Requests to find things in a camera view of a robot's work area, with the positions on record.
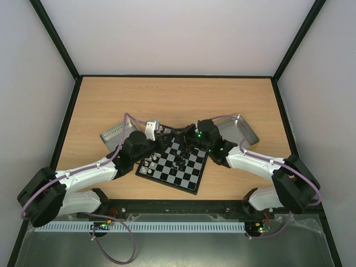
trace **white slotted strip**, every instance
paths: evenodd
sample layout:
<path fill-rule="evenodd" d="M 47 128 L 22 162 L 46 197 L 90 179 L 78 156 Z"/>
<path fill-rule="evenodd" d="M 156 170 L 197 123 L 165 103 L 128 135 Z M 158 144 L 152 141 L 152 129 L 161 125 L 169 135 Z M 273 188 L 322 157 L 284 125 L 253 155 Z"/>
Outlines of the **white slotted strip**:
<path fill-rule="evenodd" d="M 52 221 L 35 228 L 35 232 L 80 233 L 91 231 L 93 221 Z M 244 233 L 243 222 L 126 222 L 133 233 Z M 127 230 L 119 223 L 105 226 L 98 232 L 125 233 Z"/>

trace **table surface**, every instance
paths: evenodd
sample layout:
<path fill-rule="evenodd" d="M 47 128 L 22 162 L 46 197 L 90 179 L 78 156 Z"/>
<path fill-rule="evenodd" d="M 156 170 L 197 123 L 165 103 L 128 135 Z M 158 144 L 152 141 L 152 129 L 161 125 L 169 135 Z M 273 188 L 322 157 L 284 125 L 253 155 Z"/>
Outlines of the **table surface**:
<path fill-rule="evenodd" d="M 244 78 L 83 78 L 58 170 L 90 164 L 108 154 L 100 134 L 125 112 L 146 121 L 184 127 L 217 115 L 240 113 L 260 138 L 255 152 L 288 157 L 290 149 L 269 79 Z M 95 184 L 110 199 L 237 200 L 254 187 L 271 186 L 249 172 L 208 159 L 197 195 L 135 175 Z"/>

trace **chessboard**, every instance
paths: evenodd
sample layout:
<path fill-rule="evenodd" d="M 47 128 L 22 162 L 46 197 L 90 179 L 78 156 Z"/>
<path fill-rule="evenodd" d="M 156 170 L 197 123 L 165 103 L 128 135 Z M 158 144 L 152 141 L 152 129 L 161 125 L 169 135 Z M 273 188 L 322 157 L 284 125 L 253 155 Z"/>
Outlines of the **chessboard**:
<path fill-rule="evenodd" d="M 206 160 L 205 151 L 187 152 L 172 138 L 163 154 L 154 153 L 139 163 L 136 175 L 196 195 Z"/>

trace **gray floor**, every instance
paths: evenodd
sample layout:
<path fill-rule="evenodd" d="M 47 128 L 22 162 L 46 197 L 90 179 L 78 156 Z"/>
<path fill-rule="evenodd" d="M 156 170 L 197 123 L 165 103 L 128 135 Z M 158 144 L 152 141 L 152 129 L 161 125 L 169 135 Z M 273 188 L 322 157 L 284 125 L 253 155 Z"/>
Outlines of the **gray floor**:
<path fill-rule="evenodd" d="M 325 236 L 316 231 L 318 218 L 296 216 L 280 235 L 248 240 L 243 234 L 135 234 L 138 253 L 129 266 L 333 266 Z M 127 260 L 128 234 L 109 233 L 101 241 L 117 260 Z M 87 233 L 28 233 L 20 266 L 116 266 L 109 262 Z"/>

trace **cable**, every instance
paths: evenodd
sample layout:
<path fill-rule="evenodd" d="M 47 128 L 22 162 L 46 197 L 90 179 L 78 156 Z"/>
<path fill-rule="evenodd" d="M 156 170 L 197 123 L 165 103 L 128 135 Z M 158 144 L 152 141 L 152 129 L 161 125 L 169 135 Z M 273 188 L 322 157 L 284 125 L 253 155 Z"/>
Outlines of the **cable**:
<path fill-rule="evenodd" d="M 248 152 L 247 149 L 244 149 L 243 148 L 243 143 L 246 141 L 247 137 L 249 136 L 249 128 L 246 124 L 245 121 L 243 120 L 240 120 L 239 118 L 235 117 L 235 116 L 230 116 L 230 115 L 221 115 L 221 116 L 216 116 L 214 118 L 211 118 L 211 120 L 214 120 L 216 118 L 224 118 L 224 117 L 229 117 L 229 118 L 233 118 L 239 122 L 241 122 L 241 124 L 244 126 L 245 130 L 246 130 L 246 135 L 245 137 L 241 140 L 240 144 L 239 144 L 239 147 L 240 147 L 240 151 L 245 154 L 245 155 L 248 155 L 250 157 L 253 157 L 255 159 L 258 159 L 258 160 L 263 160 L 263 161 L 266 161 L 266 162 L 270 162 L 271 159 L 269 158 L 266 158 L 266 157 L 263 157 L 263 156 L 258 156 L 258 155 L 254 155 L 254 154 L 251 154 Z M 291 168 L 290 166 L 284 164 L 284 163 L 281 163 L 281 162 L 278 162 L 278 161 L 275 161 L 273 160 L 273 163 L 276 164 L 276 165 L 279 165 L 289 171 L 291 171 L 292 173 L 294 173 L 295 175 L 299 176 L 300 178 L 302 178 L 308 185 L 311 186 L 311 188 L 313 188 L 313 190 L 315 191 L 315 193 L 318 195 L 318 200 L 316 202 L 313 202 L 313 203 L 310 203 L 309 206 L 317 206 L 321 203 L 322 201 L 322 195 L 320 193 L 320 191 L 318 190 L 318 188 L 311 182 L 308 180 L 308 178 L 306 178 L 303 174 L 301 174 L 299 171 L 296 171 L 294 170 L 293 168 Z"/>
<path fill-rule="evenodd" d="M 122 144 L 123 144 L 123 140 L 124 140 L 124 136 L 125 136 L 125 127 L 126 127 L 126 120 L 127 120 L 127 117 L 129 117 L 130 119 L 132 119 L 133 121 L 135 122 L 138 122 L 138 123 L 141 123 L 141 124 L 146 124 L 144 121 L 140 121 L 140 120 L 137 120 L 135 119 L 134 117 L 132 117 L 130 114 L 128 113 L 125 113 L 124 117 L 123 117 L 123 125 L 122 125 L 122 136 L 121 136 L 121 140 L 120 140 L 120 143 L 115 151 L 115 153 L 110 157 L 110 159 L 108 159 L 107 161 L 105 161 L 104 163 L 101 164 L 101 166 L 105 166 L 107 164 L 109 164 L 118 154 L 118 152 L 121 150 L 121 147 L 122 147 Z M 78 169 L 76 171 L 72 171 L 72 172 L 69 172 L 69 175 L 74 175 L 74 174 L 78 174 L 80 172 L 83 172 L 83 171 L 87 171 L 87 170 L 91 170 L 91 169 L 95 169 L 97 168 L 97 165 L 90 165 L 90 166 L 86 166 L 86 167 L 83 167 L 81 169 Z M 21 214 L 20 214 L 20 217 L 21 219 L 25 220 L 27 219 L 26 217 L 26 209 L 28 208 L 28 206 L 32 203 L 32 201 L 39 196 L 40 193 L 42 193 L 46 188 L 50 187 L 51 185 L 55 184 L 56 182 L 66 178 L 67 175 L 62 175 L 58 178 L 55 178 L 54 180 L 50 181 L 49 183 L 45 184 L 44 186 L 42 186 L 40 189 L 38 189 L 38 191 L 36 193 L 33 194 L 33 196 L 31 196 L 29 198 L 29 200 L 24 204 L 24 206 L 22 207 L 22 210 L 21 210 Z"/>
<path fill-rule="evenodd" d="M 95 231 L 99 228 L 98 227 L 95 227 L 94 230 L 93 230 L 93 233 L 92 233 L 92 240 L 95 241 L 95 243 L 99 246 L 101 252 L 103 253 L 103 255 L 109 260 L 111 261 L 112 263 L 115 263 L 115 264 L 118 264 L 118 265 L 124 265 L 124 264 L 128 264 L 128 263 L 131 263 L 133 262 L 134 260 L 134 257 L 136 255 L 136 249 L 137 249 L 137 245 L 136 245 L 136 239 L 132 233 L 132 231 L 130 230 L 130 228 L 121 220 L 117 219 L 117 218 L 114 218 L 114 217 L 110 217 L 110 216 L 106 216 L 106 215 L 99 215 L 99 214 L 93 214 L 93 213 L 87 213 L 87 212 L 83 212 L 84 214 L 86 215 L 89 215 L 89 216 L 93 216 L 93 217 L 99 217 L 99 218 L 105 218 L 105 219 L 110 219 L 110 220 L 113 220 L 113 221 L 117 221 L 118 223 L 122 224 L 123 227 L 126 228 L 126 230 L 130 233 L 131 235 L 131 239 L 132 239 L 132 243 L 134 245 L 133 249 L 132 249 L 132 255 L 131 257 L 127 260 L 127 261 L 118 261 L 118 260 L 115 260 L 113 259 L 112 257 L 110 257 L 105 251 L 104 249 L 102 248 L 102 246 L 100 245 L 100 243 L 98 242 L 97 238 L 95 237 Z"/>
<path fill-rule="evenodd" d="M 256 240 L 259 240 L 259 239 L 272 238 L 273 236 L 276 236 L 276 235 L 280 234 L 280 233 L 287 227 L 287 225 L 288 225 L 288 223 L 289 223 L 289 221 L 290 221 L 291 215 L 292 215 L 292 213 L 289 212 L 287 221 L 286 221 L 285 224 L 282 226 L 282 228 L 279 229 L 277 232 L 271 234 L 271 235 L 267 235 L 267 236 L 250 236 L 247 232 L 246 232 L 245 234 L 246 234 L 246 236 L 247 236 L 249 239 L 256 239 Z"/>

